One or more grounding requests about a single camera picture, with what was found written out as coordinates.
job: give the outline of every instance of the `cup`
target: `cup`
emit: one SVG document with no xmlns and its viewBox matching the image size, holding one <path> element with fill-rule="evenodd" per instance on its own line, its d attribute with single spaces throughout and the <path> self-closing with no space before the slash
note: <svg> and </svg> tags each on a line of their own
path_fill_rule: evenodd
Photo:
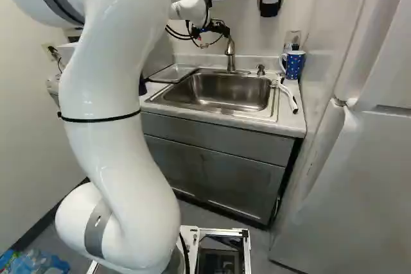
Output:
<svg viewBox="0 0 411 274">
<path fill-rule="evenodd" d="M 283 60 L 286 62 L 286 68 L 283 66 Z M 285 73 L 287 80 L 296 80 L 301 74 L 302 68 L 306 61 L 305 51 L 289 51 L 279 57 L 280 68 Z"/>
</svg>

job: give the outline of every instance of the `refrigerator door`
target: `refrigerator door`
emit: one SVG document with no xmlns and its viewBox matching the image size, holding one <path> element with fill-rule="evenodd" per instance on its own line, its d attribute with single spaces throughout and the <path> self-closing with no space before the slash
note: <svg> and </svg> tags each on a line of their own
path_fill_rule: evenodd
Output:
<svg viewBox="0 0 411 274">
<path fill-rule="evenodd" d="M 348 101 L 352 98 L 358 99 L 360 96 L 384 44 L 399 2 L 400 0 L 364 1 L 356 31 L 335 86 L 334 94 L 338 99 Z M 388 56 L 386 60 L 397 56 L 396 54 Z M 386 74 L 389 66 L 383 71 Z"/>
<path fill-rule="evenodd" d="M 411 111 L 352 112 L 270 251 L 309 274 L 409 273 Z"/>
<path fill-rule="evenodd" d="M 410 21 L 411 0 L 400 0 L 355 109 L 368 110 L 376 105 L 411 108 Z"/>
</svg>

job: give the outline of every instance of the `white robotic arm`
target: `white robotic arm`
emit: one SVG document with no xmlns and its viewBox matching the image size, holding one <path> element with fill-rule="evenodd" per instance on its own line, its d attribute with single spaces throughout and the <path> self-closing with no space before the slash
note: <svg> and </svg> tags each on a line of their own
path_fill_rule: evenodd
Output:
<svg viewBox="0 0 411 274">
<path fill-rule="evenodd" d="M 58 27 L 84 23 L 60 82 L 61 116 L 91 184 L 61 204 L 56 226 L 73 249 L 120 273 L 162 273 L 179 236 L 171 187 L 143 138 L 138 79 L 169 16 L 207 22 L 203 0 L 14 0 Z"/>
</svg>

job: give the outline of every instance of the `sink basin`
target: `sink basin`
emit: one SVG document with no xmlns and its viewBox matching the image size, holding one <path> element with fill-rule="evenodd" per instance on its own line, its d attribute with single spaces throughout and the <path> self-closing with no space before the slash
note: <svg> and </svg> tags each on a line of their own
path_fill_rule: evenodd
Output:
<svg viewBox="0 0 411 274">
<path fill-rule="evenodd" d="M 147 101 L 232 116 L 276 121 L 275 76 L 229 74 L 224 70 L 198 69 L 178 84 L 167 86 Z"/>
<path fill-rule="evenodd" d="M 266 78 L 200 71 L 172 87 L 163 98 L 204 107 L 255 112 L 267 107 L 270 84 Z"/>
</svg>

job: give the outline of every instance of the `water bottle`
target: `water bottle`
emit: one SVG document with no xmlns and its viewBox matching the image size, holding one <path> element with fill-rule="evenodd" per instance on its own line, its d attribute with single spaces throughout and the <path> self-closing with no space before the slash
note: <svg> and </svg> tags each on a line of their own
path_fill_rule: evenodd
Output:
<svg viewBox="0 0 411 274">
<path fill-rule="evenodd" d="M 10 274 L 68 274 L 70 266 L 57 256 L 31 250 L 13 261 Z"/>
</svg>

